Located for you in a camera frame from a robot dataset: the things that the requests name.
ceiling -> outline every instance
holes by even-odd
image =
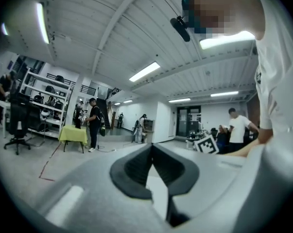
[[[44,3],[50,44],[41,37],[36,2]],[[154,94],[190,97],[190,104],[249,99],[258,66],[255,42],[202,50],[198,35],[186,43],[170,25],[180,14],[181,0],[17,0],[4,19],[9,36],[1,41],[10,51],[120,88],[127,92],[123,100]],[[154,61],[161,68],[129,81]],[[211,100],[211,93],[232,90],[240,93]]]

black railing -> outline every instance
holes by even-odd
[[[118,88],[115,88],[114,90],[111,90],[108,94],[107,94],[107,98],[109,99],[111,96],[115,95],[116,93],[119,93],[121,90]]]
[[[52,80],[55,80],[56,77],[57,77],[56,75],[53,75],[53,74],[47,73],[47,78],[50,78],[50,79],[52,79]],[[75,85],[76,85],[76,82],[73,82],[73,81],[71,81],[71,80],[66,80],[66,79],[64,79],[64,83],[65,83],[65,84],[68,84],[68,85],[71,84],[71,87],[72,87],[72,88],[74,88]],[[82,85],[82,87],[80,88],[80,92],[82,92],[82,93],[86,93],[86,94],[88,94],[88,95],[92,95],[92,96],[94,96],[95,93],[96,93],[96,89],[95,89],[95,88],[91,88],[91,87],[89,87],[89,86]]]

seated person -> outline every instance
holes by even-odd
[[[216,144],[219,148],[220,153],[223,152],[226,143],[227,143],[227,128],[223,125],[220,125],[219,132],[216,139]]]

table covered with green cloth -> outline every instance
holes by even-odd
[[[63,143],[65,143],[66,141],[82,142],[84,145],[86,145],[87,144],[86,127],[77,129],[75,128],[74,125],[65,125],[61,130],[58,140]]]

black framed glass door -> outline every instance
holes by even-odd
[[[177,136],[188,136],[190,132],[201,130],[201,107],[189,106],[177,108]]]

